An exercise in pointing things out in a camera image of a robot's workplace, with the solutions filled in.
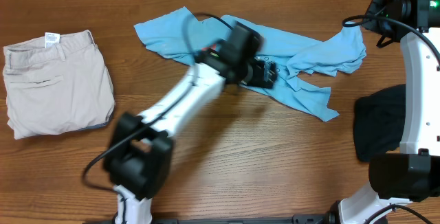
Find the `light blue printed t-shirt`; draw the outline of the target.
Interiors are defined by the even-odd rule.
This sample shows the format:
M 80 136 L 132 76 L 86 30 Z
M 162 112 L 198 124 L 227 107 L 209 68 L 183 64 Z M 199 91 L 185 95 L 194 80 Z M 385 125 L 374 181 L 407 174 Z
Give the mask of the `light blue printed t-shirt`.
M 327 41 L 257 25 L 235 16 L 223 15 L 198 21 L 186 7 L 158 18 L 138 23 L 135 32 L 145 47 L 163 58 L 190 65 L 193 58 L 184 43 L 182 30 L 188 28 L 195 50 L 204 49 L 220 38 L 225 39 L 237 21 L 257 31 L 264 39 L 257 52 L 259 60 L 276 63 L 278 79 L 272 89 L 254 91 L 270 96 L 293 109 L 327 122 L 339 114 L 328 107 L 331 89 L 317 87 L 299 78 L 299 73 L 315 72 L 336 76 L 339 71 L 351 74 L 359 69 L 366 47 L 358 27 L 344 27 Z

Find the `black Nike garment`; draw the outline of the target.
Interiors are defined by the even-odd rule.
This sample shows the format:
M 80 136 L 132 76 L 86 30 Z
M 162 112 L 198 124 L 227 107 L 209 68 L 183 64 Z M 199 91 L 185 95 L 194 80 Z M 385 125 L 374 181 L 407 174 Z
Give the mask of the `black Nike garment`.
M 399 148 L 406 117 L 406 86 L 382 89 L 355 101 L 353 143 L 357 159 L 368 163 Z

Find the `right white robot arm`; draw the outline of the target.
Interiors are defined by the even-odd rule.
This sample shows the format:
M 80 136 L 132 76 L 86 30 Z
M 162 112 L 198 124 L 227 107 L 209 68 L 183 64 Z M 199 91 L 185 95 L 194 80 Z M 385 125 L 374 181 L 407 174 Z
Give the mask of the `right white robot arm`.
M 378 48 L 399 43 L 406 70 L 406 117 L 399 153 L 372 159 L 368 183 L 335 202 L 321 223 L 385 223 L 396 209 L 439 196 L 439 0 L 371 0 L 361 25 L 381 36 Z

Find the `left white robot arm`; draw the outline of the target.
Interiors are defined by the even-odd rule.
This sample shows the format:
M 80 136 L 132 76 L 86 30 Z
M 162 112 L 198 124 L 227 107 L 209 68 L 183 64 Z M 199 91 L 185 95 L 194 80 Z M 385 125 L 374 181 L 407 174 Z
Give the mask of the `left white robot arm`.
M 193 65 L 159 102 L 138 115 L 121 116 L 104 156 L 104 169 L 118 194 L 114 223 L 151 223 L 151 200 L 169 174 L 174 136 L 226 85 L 274 86 L 275 64 L 256 58 L 262 45 L 258 32 L 235 23 L 227 39 L 190 51 Z

